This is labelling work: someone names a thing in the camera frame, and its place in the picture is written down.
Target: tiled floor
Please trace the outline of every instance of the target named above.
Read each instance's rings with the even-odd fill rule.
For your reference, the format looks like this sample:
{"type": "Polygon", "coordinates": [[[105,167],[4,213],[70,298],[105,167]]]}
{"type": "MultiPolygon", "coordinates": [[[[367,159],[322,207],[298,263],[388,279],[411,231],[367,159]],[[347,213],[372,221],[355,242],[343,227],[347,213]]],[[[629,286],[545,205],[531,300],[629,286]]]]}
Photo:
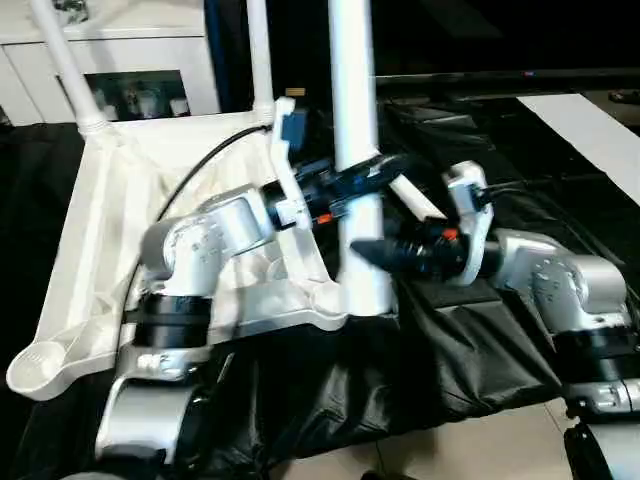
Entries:
{"type": "Polygon", "coordinates": [[[571,480],[562,400],[280,465],[272,480],[359,480],[367,470],[417,480],[571,480]]]}

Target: white pole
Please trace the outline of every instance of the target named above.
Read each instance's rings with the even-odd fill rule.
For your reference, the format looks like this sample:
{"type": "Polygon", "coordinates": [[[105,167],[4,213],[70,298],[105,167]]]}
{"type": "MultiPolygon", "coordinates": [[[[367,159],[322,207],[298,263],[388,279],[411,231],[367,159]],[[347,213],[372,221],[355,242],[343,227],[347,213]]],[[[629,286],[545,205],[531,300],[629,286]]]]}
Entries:
{"type": "Polygon", "coordinates": [[[31,0],[31,9],[73,106],[78,130],[87,135],[103,129],[109,122],[96,105],[84,75],[78,70],[51,0],[31,0]]]}
{"type": "Polygon", "coordinates": [[[396,178],[391,182],[390,186],[393,193],[402,200],[419,221],[422,222],[425,218],[447,218],[447,216],[404,175],[396,178]]]}
{"type": "MultiPolygon", "coordinates": [[[[331,74],[336,168],[344,170],[378,153],[370,0],[330,0],[331,74]]],[[[355,239],[382,238],[382,202],[377,194],[349,203],[340,222],[347,312],[369,316],[391,308],[389,276],[350,249],[355,239]]]]}
{"type": "Polygon", "coordinates": [[[273,84],[271,79],[271,51],[266,0],[247,0],[251,72],[253,75],[253,111],[273,119],[273,84]]]}

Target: cabinet door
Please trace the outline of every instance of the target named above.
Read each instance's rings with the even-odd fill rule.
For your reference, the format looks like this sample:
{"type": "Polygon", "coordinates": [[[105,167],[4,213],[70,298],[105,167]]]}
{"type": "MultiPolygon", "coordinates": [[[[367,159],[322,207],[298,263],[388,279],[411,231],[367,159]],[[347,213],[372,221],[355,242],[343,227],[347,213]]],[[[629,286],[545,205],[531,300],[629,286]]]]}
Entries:
{"type": "Polygon", "coordinates": [[[0,108],[12,125],[42,122],[42,117],[29,98],[11,62],[0,47],[0,108]]]}
{"type": "MultiPolygon", "coordinates": [[[[98,103],[109,116],[117,117],[114,119],[168,117],[179,104],[178,113],[184,114],[185,103],[192,115],[220,111],[203,37],[73,41],[70,46],[98,103]],[[179,101],[180,91],[186,102],[179,101]],[[131,98],[136,95],[145,97],[144,102],[131,98]]],[[[8,45],[6,53],[44,121],[74,121],[46,45],[8,45]]]]}

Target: robotic arm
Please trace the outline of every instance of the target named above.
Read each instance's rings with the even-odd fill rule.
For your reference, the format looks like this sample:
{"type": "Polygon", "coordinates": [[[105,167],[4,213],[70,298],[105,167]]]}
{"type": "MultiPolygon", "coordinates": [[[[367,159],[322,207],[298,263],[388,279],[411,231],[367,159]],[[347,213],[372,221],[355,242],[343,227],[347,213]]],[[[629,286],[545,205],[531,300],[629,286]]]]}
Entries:
{"type": "Polygon", "coordinates": [[[545,235],[496,229],[479,167],[446,177],[459,226],[427,220],[403,240],[357,241],[352,248],[388,271],[465,285],[477,275],[516,291],[546,327],[571,417],[565,447],[579,480],[640,476],[640,342],[627,288],[608,260],[575,255],[545,235]]]}

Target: white cabinet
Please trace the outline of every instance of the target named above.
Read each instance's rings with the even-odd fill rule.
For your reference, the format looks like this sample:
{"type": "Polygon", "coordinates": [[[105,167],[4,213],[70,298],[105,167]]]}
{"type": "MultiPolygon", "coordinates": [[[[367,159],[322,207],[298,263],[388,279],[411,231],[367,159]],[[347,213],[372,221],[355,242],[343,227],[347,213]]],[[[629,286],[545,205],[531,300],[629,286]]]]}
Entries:
{"type": "MultiPolygon", "coordinates": [[[[9,119],[74,121],[28,2],[0,0],[0,11],[0,105],[9,119]]],[[[65,35],[111,119],[220,111],[201,0],[89,1],[89,12],[65,35]]]]}
{"type": "Polygon", "coordinates": [[[0,48],[0,107],[15,126],[42,122],[40,112],[0,48]]]}

